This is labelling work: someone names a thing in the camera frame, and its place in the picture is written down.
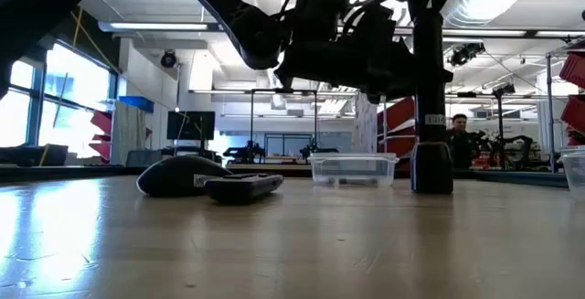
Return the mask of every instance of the clear plastic container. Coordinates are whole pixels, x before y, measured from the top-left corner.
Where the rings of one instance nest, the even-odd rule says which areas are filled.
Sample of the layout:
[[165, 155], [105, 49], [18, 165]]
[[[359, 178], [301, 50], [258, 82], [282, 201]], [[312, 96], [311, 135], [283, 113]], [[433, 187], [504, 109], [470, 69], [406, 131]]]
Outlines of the clear plastic container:
[[309, 157], [319, 185], [388, 187], [394, 182], [396, 154], [314, 153]]
[[569, 190], [573, 196], [585, 198], [585, 146], [561, 149], [561, 158]]

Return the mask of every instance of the man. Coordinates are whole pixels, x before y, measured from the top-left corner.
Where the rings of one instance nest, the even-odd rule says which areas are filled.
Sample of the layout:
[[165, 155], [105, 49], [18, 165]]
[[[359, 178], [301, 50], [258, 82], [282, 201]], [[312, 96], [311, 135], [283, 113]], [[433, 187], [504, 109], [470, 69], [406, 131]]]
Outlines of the man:
[[447, 130], [447, 145], [455, 168], [469, 168], [472, 165], [473, 149], [466, 128], [467, 116], [456, 114], [452, 117], [452, 128]]

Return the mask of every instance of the table surface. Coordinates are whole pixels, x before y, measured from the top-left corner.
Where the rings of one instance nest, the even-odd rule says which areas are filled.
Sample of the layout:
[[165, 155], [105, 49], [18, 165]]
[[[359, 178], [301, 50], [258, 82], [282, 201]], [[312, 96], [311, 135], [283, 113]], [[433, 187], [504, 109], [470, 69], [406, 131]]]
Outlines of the table surface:
[[0, 187], [0, 297], [585, 297], [585, 208], [565, 191], [287, 179], [233, 207], [134, 181]]

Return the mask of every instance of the window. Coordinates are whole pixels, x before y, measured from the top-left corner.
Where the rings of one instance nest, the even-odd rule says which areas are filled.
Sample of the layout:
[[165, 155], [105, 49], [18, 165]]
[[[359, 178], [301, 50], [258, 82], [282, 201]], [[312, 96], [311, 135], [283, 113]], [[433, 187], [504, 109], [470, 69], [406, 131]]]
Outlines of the window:
[[24, 93], [9, 91], [0, 101], [0, 147], [23, 144], [27, 140], [28, 106], [30, 97]]
[[75, 109], [61, 105], [58, 110], [58, 119], [53, 129], [57, 104], [45, 101], [43, 116], [41, 117], [40, 135], [38, 144], [62, 144], [69, 147], [70, 153], [77, 153], [79, 158], [98, 155], [89, 144], [95, 134], [103, 132], [93, 125], [90, 120], [93, 112]]
[[10, 84], [31, 89], [33, 87], [33, 71], [35, 69], [22, 62], [17, 61], [12, 65], [12, 73], [10, 74]]
[[103, 109], [108, 99], [110, 72], [59, 44], [47, 53], [45, 93], [77, 104]]

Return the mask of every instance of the ceiling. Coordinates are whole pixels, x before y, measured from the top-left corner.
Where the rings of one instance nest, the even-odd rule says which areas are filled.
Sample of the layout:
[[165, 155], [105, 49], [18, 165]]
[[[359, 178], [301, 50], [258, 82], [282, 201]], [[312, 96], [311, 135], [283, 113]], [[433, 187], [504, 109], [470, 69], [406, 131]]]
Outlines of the ceiling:
[[[283, 0], [243, 1], [256, 5], [267, 14], [274, 14], [281, 9]], [[486, 3], [498, 3], [498, 0], [489, 0]], [[101, 21], [215, 22], [197, 0], [84, 0], [82, 6]], [[581, 18], [583, 7], [583, 0], [517, 0], [484, 27], [581, 29], [585, 28], [585, 21]], [[265, 71], [248, 69], [222, 33], [142, 32], [133, 33], [131, 37], [135, 41], [151, 42], [146, 53], [152, 55], [161, 54], [165, 48], [170, 48], [165, 46], [168, 42], [207, 43], [207, 48], [221, 68], [222, 78], [217, 86], [222, 89], [252, 88], [259, 77], [267, 76]], [[446, 65], [447, 69], [454, 72], [454, 81], [447, 91], [480, 91], [486, 83], [511, 80], [516, 83], [516, 91], [534, 92], [536, 76], [545, 69], [545, 53], [564, 44], [560, 39], [484, 39], [487, 53], [479, 55], [462, 67], [452, 68], [451, 65]], [[449, 50], [446, 51], [445, 59], [450, 53]], [[190, 63], [192, 56], [192, 50], [189, 49], [179, 53], [181, 62], [185, 64]], [[559, 71], [559, 65], [561, 64], [555, 67], [555, 71]], [[509, 70], [515, 76], [509, 76]], [[311, 85], [309, 81], [298, 81], [294, 84], [299, 89], [307, 89]]]

